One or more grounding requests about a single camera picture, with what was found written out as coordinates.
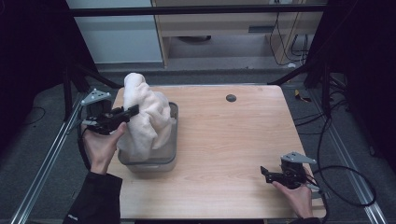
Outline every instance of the black sleeve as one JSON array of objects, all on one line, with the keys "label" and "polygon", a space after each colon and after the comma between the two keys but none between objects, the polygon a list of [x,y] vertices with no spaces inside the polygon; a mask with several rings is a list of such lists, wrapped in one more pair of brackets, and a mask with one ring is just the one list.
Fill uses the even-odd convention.
[{"label": "black sleeve", "polygon": [[122,179],[89,172],[64,224],[119,224]]},{"label": "black sleeve", "polygon": [[320,224],[320,219],[317,217],[299,218],[292,221],[290,224]]}]

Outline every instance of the wooden tabletop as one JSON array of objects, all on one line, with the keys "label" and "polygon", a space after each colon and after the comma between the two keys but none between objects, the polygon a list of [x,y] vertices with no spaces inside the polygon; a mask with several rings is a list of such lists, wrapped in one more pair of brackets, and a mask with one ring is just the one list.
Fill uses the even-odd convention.
[{"label": "wooden tabletop", "polygon": [[[139,174],[114,156],[108,172],[123,179],[121,218],[294,217],[260,171],[281,172],[280,156],[304,154],[278,86],[151,88],[178,105],[177,164],[171,172]],[[228,94],[236,101],[228,102]],[[122,95],[123,89],[115,107],[122,106]],[[322,200],[313,205],[323,217]]]}]

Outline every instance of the human hand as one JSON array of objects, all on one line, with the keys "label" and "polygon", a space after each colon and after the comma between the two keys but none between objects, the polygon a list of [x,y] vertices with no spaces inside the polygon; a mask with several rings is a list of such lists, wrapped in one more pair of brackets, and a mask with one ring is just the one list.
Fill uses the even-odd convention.
[{"label": "human hand", "polygon": [[276,181],[273,182],[273,185],[286,196],[297,217],[308,218],[314,216],[312,213],[312,191],[306,185],[301,185],[297,189],[288,189]]},{"label": "human hand", "polygon": [[117,150],[117,141],[125,133],[126,123],[120,124],[119,128],[110,135],[86,130],[83,139],[85,148],[91,159],[91,172],[105,175],[108,165]]}]

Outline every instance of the plastic container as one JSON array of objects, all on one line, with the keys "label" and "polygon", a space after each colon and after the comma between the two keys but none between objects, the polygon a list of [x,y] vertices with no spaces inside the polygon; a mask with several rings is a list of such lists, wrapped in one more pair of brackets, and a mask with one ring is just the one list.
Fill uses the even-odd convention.
[{"label": "plastic container", "polygon": [[127,153],[119,150],[119,161],[132,172],[166,172],[175,168],[177,161],[177,122],[178,107],[169,102],[171,108],[172,131],[166,144],[158,149],[151,150],[148,160],[131,159]]}]

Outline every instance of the white cloth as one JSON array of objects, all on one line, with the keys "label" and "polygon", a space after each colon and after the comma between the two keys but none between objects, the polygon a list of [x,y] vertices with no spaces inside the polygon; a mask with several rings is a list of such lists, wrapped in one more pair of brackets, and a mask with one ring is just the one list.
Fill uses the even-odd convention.
[{"label": "white cloth", "polygon": [[139,114],[131,117],[128,130],[117,146],[131,158],[145,161],[150,151],[162,147],[172,130],[170,106],[162,92],[152,91],[145,78],[131,73],[124,79],[123,107],[139,105]]}]

